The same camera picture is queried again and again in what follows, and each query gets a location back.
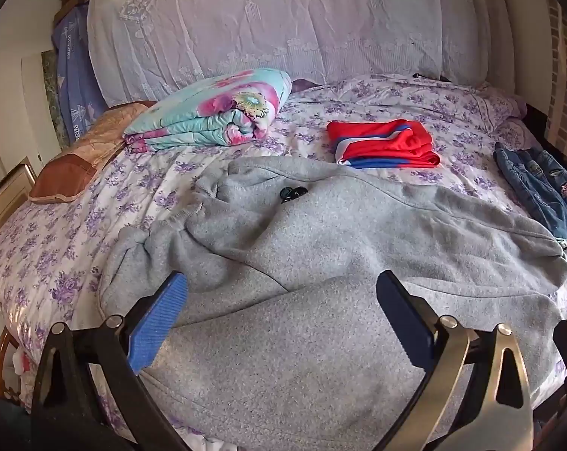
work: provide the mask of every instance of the orange pillow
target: orange pillow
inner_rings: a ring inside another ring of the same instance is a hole
[[[89,132],[44,166],[29,199],[33,203],[46,204],[67,203],[78,198],[123,150],[123,131],[154,103],[127,103],[104,112]]]

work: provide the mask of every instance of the gray garment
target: gray garment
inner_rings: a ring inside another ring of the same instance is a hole
[[[308,193],[282,204],[282,188]],[[556,361],[552,294],[567,250],[541,224],[437,186],[345,166],[244,158],[207,171],[192,203],[124,228],[102,275],[104,316],[172,270],[190,294],[143,378],[165,413],[252,450],[371,449],[423,373],[375,298],[392,269],[442,315],[519,337],[531,387]]]

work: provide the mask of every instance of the blue jeans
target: blue jeans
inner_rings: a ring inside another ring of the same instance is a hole
[[[567,239],[567,171],[537,148],[509,151],[497,142],[494,158],[532,218]]]

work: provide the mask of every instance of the folded red shirt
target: folded red shirt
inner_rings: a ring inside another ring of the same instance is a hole
[[[353,124],[329,122],[327,132],[336,163],[354,168],[434,168],[440,157],[420,122]]]

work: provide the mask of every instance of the screw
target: screw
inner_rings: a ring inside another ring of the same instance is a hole
[[[52,326],[52,334],[62,334],[64,332],[65,325],[64,322],[56,322]]]
[[[106,325],[111,329],[116,329],[123,323],[123,318],[120,315],[111,315],[106,319]]]
[[[497,329],[504,336],[510,336],[513,333],[513,330],[507,324],[499,324]]]
[[[454,329],[455,327],[457,327],[459,325],[457,320],[452,315],[441,316],[440,322],[442,322],[442,325],[444,327],[447,327],[449,329]]]

